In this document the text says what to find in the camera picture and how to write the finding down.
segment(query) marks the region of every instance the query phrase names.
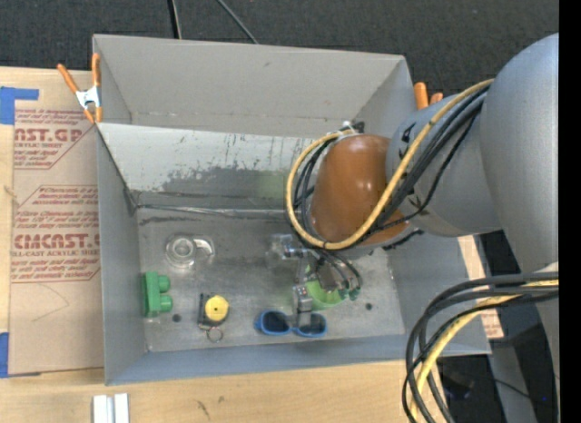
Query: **brown rubber cover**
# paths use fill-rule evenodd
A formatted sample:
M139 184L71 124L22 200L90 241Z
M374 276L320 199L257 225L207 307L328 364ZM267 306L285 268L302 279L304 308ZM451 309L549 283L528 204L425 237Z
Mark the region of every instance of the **brown rubber cover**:
M389 139L357 134L337 141L320 165L310 208L315 231L326 241L347 239L368 219L387 186ZM390 221L403 215L396 211ZM361 245L387 241L406 229L401 223L373 235Z

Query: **transparent plastic object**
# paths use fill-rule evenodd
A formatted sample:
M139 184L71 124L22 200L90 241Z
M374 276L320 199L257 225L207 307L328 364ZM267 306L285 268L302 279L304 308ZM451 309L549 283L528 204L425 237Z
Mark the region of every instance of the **transparent plastic object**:
M272 234L266 251L266 266L274 268L285 261L297 262L296 252L300 245L292 234Z
M212 241L193 234L172 235L165 244L165 255L176 268L193 269L212 261L214 256Z

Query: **cable bundle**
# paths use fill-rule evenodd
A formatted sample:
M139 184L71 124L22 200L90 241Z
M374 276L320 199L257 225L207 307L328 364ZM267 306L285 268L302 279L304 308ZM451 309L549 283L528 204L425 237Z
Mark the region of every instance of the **cable bundle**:
M471 320L482 311L509 307L529 302L541 302L558 296L558 272L543 272L530 275L507 275L482 278L461 283L445 290L430 302L409 335L406 347L406 369L408 374L401 394L402 405L409 421L417 421L417 411L428 423L435 423L429 413L421 390L428 382L434 399L447 422L453 422L446 402L441 397L431 370L442 350ZM428 322L439 312L460 303L481 300L476 307L462 311L445 323L427 340ZM414 358L416 342L419 353ZM421 366L418 375L416 369ZM412 402L409 404L408 389Z
M470 127L475 121L476 116L480 113L486 91L492 84L492 81L493 80L487 80L483 81L482 83L475 84L463 93L458 94L451 101L447 102L434 114L430 121L419 131L416 139L413 141L407 152L402 157L398 169L393 173L393 176L389 180L385 191L379 198L375 208L371 211L368 219L351 236L343 241L323 241L319 238L319 236L313 234L314 231L310 231L310 225L308 219L306 218L306 200L312 193L312 189L309 187L309 178L317 160L321 157L325 148L327 148L331 143L337 141L340 137L346 134L355 133L355 131L339 130L336 133L321 137L312 143L300 154L297 161L293 164L292 168L290 169L286 184L286 212L289 216L290 223L292 224L297 234L314 248L322 248L328 251L339 251L342 249L347 249L359 242L365 241L368 237L375 234L376 232L384 231L387 228L407 221L416 216L418 213L422 212L426 205L428 205L429 200L436 190L439 179L441 178L444 170L450 163L460 144L468 135ZM433 137L430 138L427 142L426 140L428 138L429 132L440 120L442 120L442 124L436 133L433 134ZM447 158L438 170L438 174L432 183L427 199L414 213L397 221L386 223L393 212L408 196L410 190L413 189L413 186L416 184L422 173L428 168L434 158L438 155L439 152L441 152L442 148L450 141L454 134L456 134L463 126L466 126L466 129L454 143L451 151L448 153ZM427 142L427 146L422 151L422 153L419 153L419 147L424 142ZM307 164L302 169L300 177L297 180L296 187L293 190L294 179L299 172L300 166L307 160L307 157L313 151L315 151L314 154L309 158ZM416 158L416 161L409 169L409 165L414 158ZM299 222L295 214L295 211L297 210L300 210L302 222Z

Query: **yellow cable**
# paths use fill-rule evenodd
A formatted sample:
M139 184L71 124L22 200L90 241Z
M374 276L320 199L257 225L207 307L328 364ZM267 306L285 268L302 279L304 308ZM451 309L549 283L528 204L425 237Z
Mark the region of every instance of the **yellow cable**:
M527 288L535 288L535 287L546 287L546 286L558 286L558 280L547 280L547 281L534 281L525 284L523 287ZM478 302L479 307L489 306L494 307L495 305L500 305L508 300L512 300L516 297L520 297L519 295L507 295L502 297L490 297L486 300L482 300ZM428 379L428 374L432 370L436 360L442 353L442 350L448 345L448 343L458 334L462 328L469 324L475 317L483 313L482 311L475 311L473 313L469 313L468 315L461 317L450 324L446 330L442 333L434 347L432 348L431 352L428 354L426 359L423 361L421 369L419 370L418 378L417 378L417 386L418 392L421 394L424 385L426 384L426 380ZM418 414L418 406L415 400L412 400L411 405L409 407L411 414L415 418Z
M286 204L286 211L290 218L290 223L295 231L300 235L300 237L311 244L314 247L322 247L328 249L330 251L338 251L340 249L345 249L355 242L357 242L371 227L371 225L375 222L375 220L379 217L385 206L388 204L389 199L391 198L391 194L396 189L401 176L405 173L406 169L408 168L409 162L413 158L414 154L418 150L420 144L424 141L424 139L428 136L429 131L434 127L434 125L446 114L448 113L456 104L460 103L466 97L470 96L474 92L492 84L494 80L489 79L483 81L481 83L475 84L472 87L469 87L466 91L459 93L454 99L444 105L440 110L438 110L434 116L429 120L429 122L422 128L419 132L418 136L414 142L410 145L408 151L404 155L401 163L399 164L397 170L393 173L391 180L389 180L388 186L386 187L385 191L381 194L379 201L371 214L369 215L368 219L356 230L351 236L347 239L339 242L327 242L322 241L320 239L315 238L314 236L310 235L307 231L300 226L300 223L295 215L294 209L292 208L292 183L294 178L297 174L297 171L305 160L307 155L312 151L315 147L319 146L322 143L340 137L347 133L352 133L352 131L346 131L341 133L333 133L327 136L320 138L319 140L312 143L307 149L303 151L303 153L299 156L297 161L292 165L290 169L289 178L287 179L286 185L286 195L285 195L285 204Z

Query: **wooden surface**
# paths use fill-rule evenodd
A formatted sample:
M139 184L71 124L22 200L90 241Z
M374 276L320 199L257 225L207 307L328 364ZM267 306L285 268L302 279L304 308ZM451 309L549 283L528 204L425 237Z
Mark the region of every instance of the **wooden surface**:
M115 387L101 369L45 373L0 379L0 421L90 422L94 395L127 392L132 423L404 422L403 376L401 361Z

